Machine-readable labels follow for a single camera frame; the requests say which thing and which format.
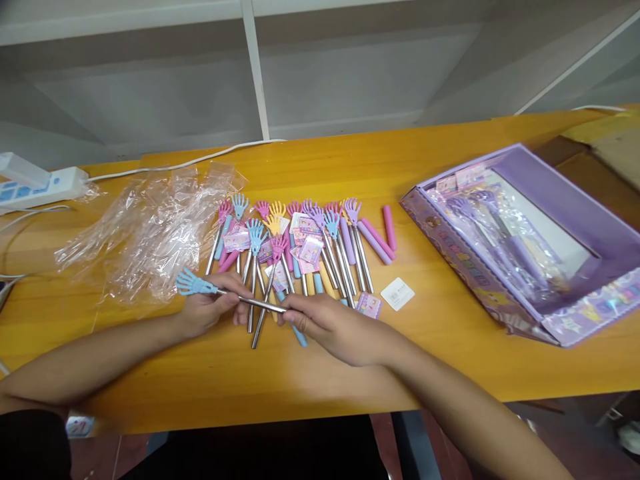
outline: power strip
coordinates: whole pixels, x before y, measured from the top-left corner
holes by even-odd
[[[62,200],[73,200],[85,194],[89,175],[78,167],[51,172],[49,182],[31,189],[15,181],[0,183],[0,215]]]

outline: plastic packaging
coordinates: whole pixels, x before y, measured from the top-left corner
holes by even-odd
[[[546,303],[567,290],[561,262],[500,183],[427,192],[451,224],[528,300]]]
[[[197,168],[134,177],[94,225],[55,252],[59,270],[74,279],[103,279],[104,294],[125,306],[168,303],[175,279],[206,262],[224,198],[246,184],[232,165],[212,162],[202,181]]]

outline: yellow table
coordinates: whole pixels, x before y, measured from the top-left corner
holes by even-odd
[[[382,321],[462,370],[502,401],[640,389],[638,314],[570,349],[508,337],[486,314],[398,205],[433,175],[512,143],[535,148],[566,128],[602,116],[592,111],[505,117],[383,133],[290,141],[226,157],[249,180],[252,200],[319,202],[357,196],[382,232],[390,205],[398,258],[384,266],[365,243],[376,290],[396,277],[416,293],[400,312],[384,304]],[[177,164],[214,152],[148,155],[145,165]],[[92,176],[139,162],[90,165]],[[207,162],[200,165],[205,171]],[[133,317],[97,305],[102,285],[56,273],[54,250],[98,218],[128,183],[104,181],[108,195],[74,212],[38,215],[2,236],[2,272],[39,272],[16,286],[0,315],[0,357],[10,369],[80,335]],[[15,218],[2,217],[0,224]],[[180,308],[177,298],[162,310]],[[382,368],[351,368],[311,342],[302,349],[289,328],[267,322],[257,350],[230,322],[138,366],[96,395],[90,412],[128,433],[414,409],[415,399]]]

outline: cardboard box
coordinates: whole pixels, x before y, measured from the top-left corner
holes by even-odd
[[[510,333],[570,347],[640,305],[640,235],[562,176],[551,166],[554,158],[546,156],[550,164],[523,145],[512,145],[416,185],[400,203],[486,310]],[[566,156],[556,158],[555,166],[568,176],[575,175],[578,169],[566,162]],[[566,290],[553,298],[528,298],[514,277],[498,268],[499,262],[487,253],[489,250],[459,224],[454,226],[451,213],[427,194],[438,180],[474,165],[485,165],[499,174],[556,225],[551,243],[579,253],[569,269]],[[599,187],[596,190],[605,193]],[[611,202],[622,206],[618,199]],[[562,263],[572,262],[573,253],[569,253]]]

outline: hand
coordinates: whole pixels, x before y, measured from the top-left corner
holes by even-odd
[[[253,298],[253,294],[242,284],[236,272],[207,275],[204,280],[227,290],[226,295],[203,295],[196,293],[187,297],[182,312],[177,314],[180,328],[188,338],[198,337],[218,323],[220,315],[236,307],[233,324],[247,322],[249,306],[240,303],[238,295]]]
[[[326,293],[288,295],[282,306],[292,310],[279,317],[278,325],[294,324],[338,360],[354,367],[386,365],[389,352],[408,341],[386,323],[362,315]]]

